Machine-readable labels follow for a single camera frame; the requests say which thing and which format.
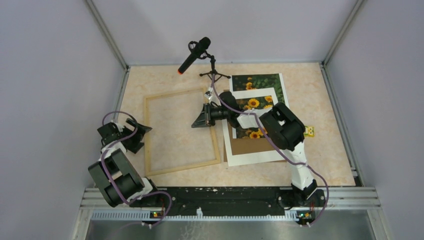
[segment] microphone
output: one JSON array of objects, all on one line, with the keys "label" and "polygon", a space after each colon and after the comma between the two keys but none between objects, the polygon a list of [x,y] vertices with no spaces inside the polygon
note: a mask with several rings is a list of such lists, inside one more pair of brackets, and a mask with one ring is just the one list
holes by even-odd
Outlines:
[{"label": "microphone", "polygon": [[200,58],[200,56],[206,52],[206,49],[209,48],[209,45],[211,45],[211,40],[206,36],[202,38],[191,50],[191,53],[187,59],[178,68],[178,73],[182,75],[195,62],[196,59]]}]

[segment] white wall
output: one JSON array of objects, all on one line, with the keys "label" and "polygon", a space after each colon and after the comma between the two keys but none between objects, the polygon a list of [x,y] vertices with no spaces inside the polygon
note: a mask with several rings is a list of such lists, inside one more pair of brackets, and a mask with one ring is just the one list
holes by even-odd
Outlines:
[{"label": "white wall", "polygon": [[82,0],[0,3],[0,239],[72,234],[123,70]]},{"label": "white wall", "polygon": [[424,1],[368,1],[330,63],[364,180],[395,239],[422,239]]},{"label": "white wall", "polygon": [[94,0],[130,65],[180,64],[205,36],[221,63],[322,61],[355,2]]}]

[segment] tripod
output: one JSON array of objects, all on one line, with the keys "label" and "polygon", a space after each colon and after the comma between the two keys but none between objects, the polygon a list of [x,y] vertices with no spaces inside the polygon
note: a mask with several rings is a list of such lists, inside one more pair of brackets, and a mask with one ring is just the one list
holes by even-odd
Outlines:
[{"label": "tripod", "polygon": [[216,60],[215,60],[214,55],[210,55],[209,53],[206,52],[206,57],[210,58],[210,66],[212,67],[212,71],[200,73],[199,74],[200,77],[207,75],[210,78],[210,80],[212,80],[212,74],[215,74],[215,83],[222,77],[226,77],[227,79],[231,78],[230,76],[227,76],[227,75],[224,75],[224,74],[217,72],[217,70],[215,69]]}]

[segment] brown cardboard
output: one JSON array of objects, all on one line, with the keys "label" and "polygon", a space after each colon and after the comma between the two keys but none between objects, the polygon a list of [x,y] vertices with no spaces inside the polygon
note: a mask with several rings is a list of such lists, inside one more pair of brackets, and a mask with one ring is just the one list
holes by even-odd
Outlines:
[{"label": "brown cardboard", "polygon": [[[265,138],[233,138],[233,128],[228,124],[229,142],[233,155],[252,154],[259,152],[272,151],[274,148]],[[224,144],[224,162],[227,162],[227,152]],[[277,160],[274,162],[285,162],[285,160]]]}]

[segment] printed photograph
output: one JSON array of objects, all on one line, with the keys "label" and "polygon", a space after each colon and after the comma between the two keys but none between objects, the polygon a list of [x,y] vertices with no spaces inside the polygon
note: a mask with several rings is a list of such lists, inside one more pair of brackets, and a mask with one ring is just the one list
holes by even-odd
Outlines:
[{"label": "printed photograph", "polygon": [[[273,107],[272,96],[258,96],[250,98],[242,98],[235,100],[243,111],[249,109],[268,109]],[[237,139],[260,139],[265,138],[259,128],[241,128],[235,129],[235,135]]]},{"label": "printed photograph", "polygon": [[284,92],[281,85],[280,75],[278,73],[233,75],[231,80],[233,91],[274,88],[278,101],[286,104],[284,100]]}]

